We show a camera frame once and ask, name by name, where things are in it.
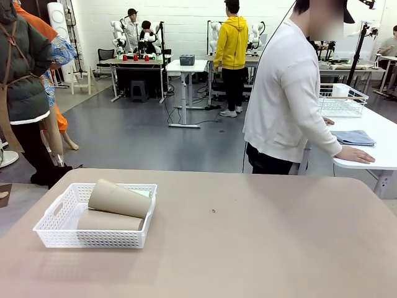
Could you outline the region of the black office chair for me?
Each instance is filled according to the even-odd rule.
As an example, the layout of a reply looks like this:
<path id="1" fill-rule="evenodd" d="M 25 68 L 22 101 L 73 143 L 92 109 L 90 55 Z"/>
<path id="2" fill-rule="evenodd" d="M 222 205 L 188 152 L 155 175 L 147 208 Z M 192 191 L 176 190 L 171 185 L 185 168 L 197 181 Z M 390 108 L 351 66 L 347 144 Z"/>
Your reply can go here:
<path id="1" fill-rule="evenodd" d="M 110 64 L 105 61 L 115 58 L 115 50 L 104 50 L 99 48 L 97 50 L 98 64 L 96 64 L 96 72 L 100 76 L 103 69 L 110 69 Z"/>

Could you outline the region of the person in black cap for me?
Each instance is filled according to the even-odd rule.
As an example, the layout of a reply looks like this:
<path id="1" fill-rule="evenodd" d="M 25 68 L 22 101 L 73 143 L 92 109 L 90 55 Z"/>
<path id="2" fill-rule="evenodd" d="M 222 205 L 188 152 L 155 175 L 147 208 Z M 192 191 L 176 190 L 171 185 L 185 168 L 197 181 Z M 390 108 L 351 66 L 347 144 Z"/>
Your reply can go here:
<path id="1" fill-rule="evenodd" d="M 140 33 L 139 23 L 137 22 L 137 11 L 130 8 L 124 18 L 125 33 L 127 36 L 128 51 L 135 53 L 138 50 L 138 38 Z"/>

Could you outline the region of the tall mint green cup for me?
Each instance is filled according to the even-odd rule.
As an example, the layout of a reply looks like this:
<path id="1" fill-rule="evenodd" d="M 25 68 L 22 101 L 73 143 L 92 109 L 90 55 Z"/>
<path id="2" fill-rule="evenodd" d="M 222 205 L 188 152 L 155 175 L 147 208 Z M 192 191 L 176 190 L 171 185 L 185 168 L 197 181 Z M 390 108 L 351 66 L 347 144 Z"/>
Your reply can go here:
<path id="1" fill-rule="evenodd" d="M 139 195 L 145 196 L 147 198 L 152 198 L 153 195 L 153 190 L 151 186 L 140 186 L 140 185 L 135 185 L 135 184 L 131 184 L 131 185 L 122 185 L 122 187 L 124 187 L 125 189 L 128 189 L 129 191 L 133 191 Z"/>

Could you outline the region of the white perforated plastic basket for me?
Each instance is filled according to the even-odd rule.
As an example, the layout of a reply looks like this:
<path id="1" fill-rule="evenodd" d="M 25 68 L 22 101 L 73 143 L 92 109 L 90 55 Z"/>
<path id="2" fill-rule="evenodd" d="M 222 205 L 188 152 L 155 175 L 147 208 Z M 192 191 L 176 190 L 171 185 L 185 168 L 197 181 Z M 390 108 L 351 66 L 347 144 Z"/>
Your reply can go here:
<path id="1" fill-rule="evenodd" d="M 70 184 L 52 202 L 34 226 L 33 231 L 38 234 L 47 248 L 143 248 L 156 205 L 158 186 L 156 184 L 135 185 L 151 186 L 153 190 L 152 207 L 140 231 L 77 229 L 79 219 L 89 208 L 89 196 L 94 189 L 94 183 Z"/>

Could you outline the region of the brown background work table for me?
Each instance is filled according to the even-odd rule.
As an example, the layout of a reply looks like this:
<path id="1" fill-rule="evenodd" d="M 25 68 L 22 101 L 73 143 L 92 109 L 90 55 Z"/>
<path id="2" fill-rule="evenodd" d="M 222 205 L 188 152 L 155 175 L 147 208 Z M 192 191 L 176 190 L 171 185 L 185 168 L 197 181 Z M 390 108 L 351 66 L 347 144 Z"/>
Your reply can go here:
<path id="1" fill-rule="evenodd" d="M 128 71 L 133 71 L 133 70 L 144 70 L 142 66 L 148 66 L 145 70 L 146 71 L 158 71 L 159 72 L 159 77 L 161 80 L 161 98 L 159 100 L 159 103 L 162 104 L 165 100 L 165 96 L 167 91 L 164 90 L 164 83 L 168 83 L 168 79 L 164 79 L 165 76 L 167 76 L 167 71 L 166 71 L 166 62 L 164 60 L 127 60 L 124 61 L 122 59 L 107 59 L 107 60 L 102 60 L 101 63 L 109 65 L 110 66 L 110 71 L 111 71 L 111 78 L 112 78 L 112 89 L 114 92 L 114 97 L 110 100 L 111 102 L 115 102 L 119 100 L 121 97 L 123 97 L 122 92 L 118 91 L 116 87 L 116 70 L 128 70 Z"/>

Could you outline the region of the seated person in black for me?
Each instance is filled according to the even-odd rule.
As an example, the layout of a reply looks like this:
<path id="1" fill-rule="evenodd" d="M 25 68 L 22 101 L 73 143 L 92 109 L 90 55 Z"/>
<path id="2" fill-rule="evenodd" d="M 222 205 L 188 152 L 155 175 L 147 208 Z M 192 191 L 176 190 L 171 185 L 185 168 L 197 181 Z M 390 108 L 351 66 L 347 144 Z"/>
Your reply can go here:
<path id="1" fill-rule="evenodd" d="M 140 40 L 138 44 L 140 53 L 156 53 L 156 49 L 154 46 L 155 41 L 157 41 L 157 36 L 151 30 L 151 22 L 148 20 L 144 20 L 141 25 Z"/>

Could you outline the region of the person's right forearm white sleeve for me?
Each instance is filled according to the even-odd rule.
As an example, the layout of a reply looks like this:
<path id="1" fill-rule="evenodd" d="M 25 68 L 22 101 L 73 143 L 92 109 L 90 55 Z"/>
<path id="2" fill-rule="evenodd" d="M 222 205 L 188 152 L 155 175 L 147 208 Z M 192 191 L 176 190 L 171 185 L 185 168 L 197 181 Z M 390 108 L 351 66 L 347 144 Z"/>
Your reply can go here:
<path id="1" fill-rule="evenodd" d="M 320 147 L 331 156 L 337 156 L 342 152 L 342 145 L 339 144 L 337 138 L 330 132 L 328 123 L 323 118 L 317 117 L 310 121 L 308 137 L 311 142 Z"/>

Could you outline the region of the mannequin in orange clothes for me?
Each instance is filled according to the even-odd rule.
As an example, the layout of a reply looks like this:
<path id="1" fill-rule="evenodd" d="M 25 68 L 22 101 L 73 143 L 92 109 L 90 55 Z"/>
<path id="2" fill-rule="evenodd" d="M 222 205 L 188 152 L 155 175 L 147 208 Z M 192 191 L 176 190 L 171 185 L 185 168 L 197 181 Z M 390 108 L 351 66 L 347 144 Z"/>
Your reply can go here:
<path id="1" fill-rule="evenodd" d="M 19 0 L 12 0 L 16 12 L 19 16 L 23 17 L 30 25 L 37 29 L 44 37 L 51 43 L 51 54 L 53 56 L 53 63 L 49 70 L 41 75 L 40 79 L 47 94 L 48 103 L 50 107 L 50 115 L 44 120 L 44 128 L 46 133 L 45 141 L 50 148 L 51 153 L 54 155 L 57 165 L 60 167 L 65 166 L 63 156 L 63 143 L 61 139 L 61 132 L 58 126 L 56 102 L 55 102 L 55 85 L 51 78 L 51 70 L 62 67 L 68 64 L 76 56 L 76 51 L 58 32 L 53 29 L 46 22 L 39 17 L 34 16 L 27 11 L 23 10 Z"/>

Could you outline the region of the brown cardboard box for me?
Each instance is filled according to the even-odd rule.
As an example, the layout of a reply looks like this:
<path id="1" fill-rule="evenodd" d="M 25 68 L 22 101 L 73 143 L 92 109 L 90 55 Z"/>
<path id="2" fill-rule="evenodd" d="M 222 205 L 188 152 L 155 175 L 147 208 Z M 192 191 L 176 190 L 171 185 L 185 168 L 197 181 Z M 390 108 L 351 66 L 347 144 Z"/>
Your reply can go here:
<path id="1" fill-rule="evenodd" d="M 11 190 L 12 190 L 12 184 L 0 185 L 0 208 L 8 206 Z"/>

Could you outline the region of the person in green jacket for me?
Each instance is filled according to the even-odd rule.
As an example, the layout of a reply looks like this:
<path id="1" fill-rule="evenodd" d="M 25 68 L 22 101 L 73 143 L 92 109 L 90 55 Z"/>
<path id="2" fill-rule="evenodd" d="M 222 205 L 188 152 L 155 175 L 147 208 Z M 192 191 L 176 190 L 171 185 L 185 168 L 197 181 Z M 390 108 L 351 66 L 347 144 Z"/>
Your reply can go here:
<path id="1" fill-rule="evenodd" d="M 52 63 L 50 41 L 16 13 L 12 0 L 0 0 L 0 128 L 35 168 L 31 182 L 47 188 L 65 174 L 40 133 L 40 122 L 50 115 L 40 77 Z"/>

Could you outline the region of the white standing desk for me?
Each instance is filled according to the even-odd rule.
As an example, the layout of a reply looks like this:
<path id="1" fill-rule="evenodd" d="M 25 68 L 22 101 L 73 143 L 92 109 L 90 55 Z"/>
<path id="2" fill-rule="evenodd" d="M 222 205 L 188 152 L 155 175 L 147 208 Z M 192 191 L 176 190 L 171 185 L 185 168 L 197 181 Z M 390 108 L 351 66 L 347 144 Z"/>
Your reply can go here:
<path id="1" fill-rule="evenodd" d="M 167 65 L 166 70 L 171 73 L 181 74 L 181 105 L 176 107 L 181 110 L 181 123 L 169 124 L 169 127 L 184 128 L 184 129 L 199 129 L 199 124 L 187 123 L 187 110 L 198 109 L 204 110 L 203 107 L 194 107 L 192 105 L 192 75 L 194 73 L 203 73 L 207 69 L 207 60 L 195 60 L 195 63 L 190 66 L 181 65 L 180 60 L 174 60 Z"/>

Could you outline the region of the white side table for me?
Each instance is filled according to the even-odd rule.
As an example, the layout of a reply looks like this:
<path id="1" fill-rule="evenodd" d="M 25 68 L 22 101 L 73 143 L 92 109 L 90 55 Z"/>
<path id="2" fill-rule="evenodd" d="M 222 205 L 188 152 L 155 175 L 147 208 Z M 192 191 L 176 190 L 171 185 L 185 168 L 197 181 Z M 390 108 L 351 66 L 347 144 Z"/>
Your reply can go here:
<path id="1" fill-rule="evenodd" d="M 374 174 L 377 178 L 374 193 L 383 199 L 387 187 L 391 184 L 391 177 L 397 174 L 397 124 L 366 107 L 360 117 L 334 117 L 333 119 L 336 123 L 331 126 L 332 130 L 363 130 L 375 141 L 373 147 L 360 147 L 375 158 L 374 163 L 354 163 L 337 158 L 332 162 L 341 168 L 362 169 Z"/>

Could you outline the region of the white wooden step stool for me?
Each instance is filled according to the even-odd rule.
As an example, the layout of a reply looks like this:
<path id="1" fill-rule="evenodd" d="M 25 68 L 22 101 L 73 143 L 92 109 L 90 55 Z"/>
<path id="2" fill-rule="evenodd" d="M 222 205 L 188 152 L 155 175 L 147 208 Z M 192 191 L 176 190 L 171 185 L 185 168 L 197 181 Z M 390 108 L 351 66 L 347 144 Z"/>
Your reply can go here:
<path id="1" fill-rule="evenodd" d="M 75 89 L 86 89 L 88 95 L 92 94 L 92 87 L 95 85 L 95 82 L 90 66 L 87 71 L 77 71 L 75 66 L 71 66 L 70 75 L 70 90 L 72 95 L 75 94 Z"/>

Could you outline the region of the person's right hand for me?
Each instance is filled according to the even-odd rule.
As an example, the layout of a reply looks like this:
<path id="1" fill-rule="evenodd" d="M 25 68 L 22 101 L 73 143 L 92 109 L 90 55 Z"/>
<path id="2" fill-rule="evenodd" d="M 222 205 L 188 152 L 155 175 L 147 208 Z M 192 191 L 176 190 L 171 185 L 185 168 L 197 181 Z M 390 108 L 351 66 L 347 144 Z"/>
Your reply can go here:
<path id="1" fill-rule="evenodd" d="M 346 161 L 353 161 L 357 163 L 363 163 L 363 164 L 370 164 L 375 162 L 374 157 L 370 156 L 368 153 L 365 151 L 349 147 L 349 146 L 343 146 L 342 150 L 334 156 L 335 158 L 341 159 L 341 160 L 346 160 Z"/>

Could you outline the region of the blue grey towel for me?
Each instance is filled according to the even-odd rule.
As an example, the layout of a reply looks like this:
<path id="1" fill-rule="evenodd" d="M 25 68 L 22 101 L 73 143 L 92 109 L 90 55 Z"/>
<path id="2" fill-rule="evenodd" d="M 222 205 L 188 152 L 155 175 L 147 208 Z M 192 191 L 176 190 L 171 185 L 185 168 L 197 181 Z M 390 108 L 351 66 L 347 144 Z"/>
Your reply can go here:
<path id="1" fill-rule="evenodd" d="M 374 147 L 376 141 L 363 130 L 331 131 L 341 145 Z"/>

